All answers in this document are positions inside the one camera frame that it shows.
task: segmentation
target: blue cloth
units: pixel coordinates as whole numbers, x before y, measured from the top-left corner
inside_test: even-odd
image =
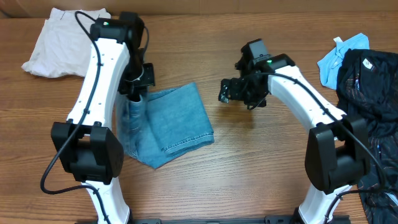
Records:
[[[116,131],[127,155],[158,168],[214,143],[214,131],[197,86],[191,83],[141,96],[116,96]]]
[[[333,90],[337,87],[338,70],[347,50],[369,49],[369,39],[362,33],[344,42],[339,37],[334,38],[334,41],[336,47],[318,62],[321,84]]]

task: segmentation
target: black garment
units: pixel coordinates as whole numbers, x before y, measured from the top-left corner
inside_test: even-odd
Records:
[[[348,50],[338,72],[337,107],[360,114],[368,124],[370,150],[387,174],[389,193],[398,197],[398,54]],[[371,161],[370,173],[358,184],[379,184]],[[398,223],[398,205],[385,193],[360,194],[370,224]]]

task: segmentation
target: clothing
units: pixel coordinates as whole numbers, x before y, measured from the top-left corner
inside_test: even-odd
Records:
[[[140,102],[118,94],[116,119],[124,152],[155,169],[214,143],[214,131],[195,83],[147,93]]]
[[[111,18],[105,9],[82,11],[94,19]],[[79,15],[79,20],[90,31],[94,23]],[[75,11],[51,10],[50,18],[45,20],[37,39],[35,49],[22,69],[33,75],[57,78],[63,75],[86,76],[90,63],[91,40],[83,32],[75,19]]]
[[[398,223],[398,54],[348,50],[338,73],[338,107],[348,115],[360,114],[368,124],[369,149],[387,175],[388,192],[360,194],[368,222]],[[371,171],[358,184],[369,189],[379,183]]]
[[[336,89],[337,74],[348,49],[369,49],[369,39],[360,33],[342,41],[340,37],[333,39],[336,47],[318,62],[321,84],[325,87]]]

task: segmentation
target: wooden table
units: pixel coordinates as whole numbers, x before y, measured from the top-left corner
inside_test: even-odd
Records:
[[[363,32],[371,48],[398,52],[398,12],[143,16],[150,30],[147,61],[155,67],[152,91],[196,82],[215,130],[215,143],[154,170],[125,157],[120,175],[135,218],[235,218],[291,214],[307,193],[307,135],[277,98],[254,111],[222,104],[222,78],[234,69],[240,48],[262,38],[269,52],[288,54],[305,78],[332,103],[321,86],[319,61],[343,40]],[[48,79],[25,73],[44,19],[0,19],[0,223],[73,223],[94,220],[85,190],[45,195],[39,181],[55,154],[54,121],[64,121],[79,94],[80,77]],[[47,188],[78,184],[57,162]],[[358,195],[337,214],[367,223]]]

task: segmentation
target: white cloth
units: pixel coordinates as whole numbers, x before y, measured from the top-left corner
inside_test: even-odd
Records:
[[[94,19],[110,18],[105,9],[82,11]],[[90,32],[93,21],[78,15],[83,26]],[[75,11],[53,8],[45,20],[35,49],[22,69],[33,75],[57,78],[63,75],[86,75],[90,62],[91,41],[75,19]]]

